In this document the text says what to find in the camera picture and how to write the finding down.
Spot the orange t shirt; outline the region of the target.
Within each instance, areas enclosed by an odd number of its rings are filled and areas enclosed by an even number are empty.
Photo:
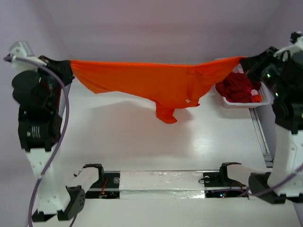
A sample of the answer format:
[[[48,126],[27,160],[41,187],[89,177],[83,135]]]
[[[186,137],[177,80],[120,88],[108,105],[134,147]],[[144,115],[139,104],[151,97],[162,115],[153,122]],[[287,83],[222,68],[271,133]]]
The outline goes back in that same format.
[[[224,80],[243,57],[198,65],[72,60],[75,77],[95,94],[122,92],[153,101],[156,116],[176,123],[176,109],[199,106],[199,99]]]

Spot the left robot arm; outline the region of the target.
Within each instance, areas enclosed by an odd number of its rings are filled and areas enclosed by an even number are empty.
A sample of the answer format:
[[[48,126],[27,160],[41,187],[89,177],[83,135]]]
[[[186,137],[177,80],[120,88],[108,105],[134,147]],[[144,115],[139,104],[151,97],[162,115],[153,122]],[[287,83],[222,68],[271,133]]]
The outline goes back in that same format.
[[[105,181],[101,164],[86,164],[70,184],[63,179],[61,143],[70,115],[69,91],[74,80],[69,61],[46,57],[6,58],[18,74],[12,80],[19,104],[18,137],[36,183],[28,210],[28,225],[53,217],[74,222],[83,210],[86,192]]]

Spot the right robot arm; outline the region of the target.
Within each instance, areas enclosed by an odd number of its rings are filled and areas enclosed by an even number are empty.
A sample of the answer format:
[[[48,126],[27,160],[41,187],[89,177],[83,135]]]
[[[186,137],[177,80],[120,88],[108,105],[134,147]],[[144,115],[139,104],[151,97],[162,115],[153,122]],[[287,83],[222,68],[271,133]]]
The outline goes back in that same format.
[[[260,55],[241,60],[248,78],[261,81],[273,96],[276,151],[271,172],[257,173],[240,163],[223,163],[222,185],[234,180],[271,204],[303,201],[303,46],[270,47]]]

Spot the dark red t shirt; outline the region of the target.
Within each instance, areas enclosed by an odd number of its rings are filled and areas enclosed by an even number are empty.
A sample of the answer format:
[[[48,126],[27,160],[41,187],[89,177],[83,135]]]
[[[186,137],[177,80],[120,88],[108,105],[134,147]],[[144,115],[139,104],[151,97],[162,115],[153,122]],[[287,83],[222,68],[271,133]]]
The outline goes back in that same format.
[[[217,92],[231,103],[260,103],[260,82],[250,80],[244,73],[231,72],[215,85]]]

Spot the white plastic basket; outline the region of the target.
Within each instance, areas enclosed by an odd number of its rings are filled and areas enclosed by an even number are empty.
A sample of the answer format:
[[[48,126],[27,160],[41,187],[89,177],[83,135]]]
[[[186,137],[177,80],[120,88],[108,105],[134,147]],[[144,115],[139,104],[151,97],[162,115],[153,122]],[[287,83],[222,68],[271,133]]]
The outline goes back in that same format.
[[[260,103],[231,103],[231,102],[227,101],[227,99],[225,97],[222,97],[220,94],[219,95],[221,97],[222,105],[224,108],[240,108],[240,109],[257,108],[259,106],[264,106],[264,105],[268,105],[271,103],[270,94],[268,93],[267,88],[265,87],[265,85],[262,82],[261,82],[261,88],[259,90],[259,94],[262,97],[262,101]]]

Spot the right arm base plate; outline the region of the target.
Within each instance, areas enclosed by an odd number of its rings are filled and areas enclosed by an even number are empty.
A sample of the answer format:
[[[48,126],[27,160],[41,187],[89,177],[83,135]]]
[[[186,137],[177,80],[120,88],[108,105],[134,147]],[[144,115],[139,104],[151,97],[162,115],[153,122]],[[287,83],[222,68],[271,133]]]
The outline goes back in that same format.
[[[204,186],[206,198],[248,197],[245,184],[223,177],[219,172],[203,172],[198,182]]]

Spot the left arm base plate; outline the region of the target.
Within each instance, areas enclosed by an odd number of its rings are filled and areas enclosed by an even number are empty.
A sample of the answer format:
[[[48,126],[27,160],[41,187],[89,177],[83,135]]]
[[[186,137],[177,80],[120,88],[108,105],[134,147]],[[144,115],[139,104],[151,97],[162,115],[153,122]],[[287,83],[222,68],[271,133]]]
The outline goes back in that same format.
[[[84,183],[89,178],[89,174],[79,173],[74,175],[74,180],[76,181],[76,187],[69,186],[68,191],[71,199],[76,197],[79,193],[77,188],[80,183]],[[118,199],[120,196],[119,190],[120,183],[120,172],[105,172],[104,181],[96,181],[86,192],[86,199]]]

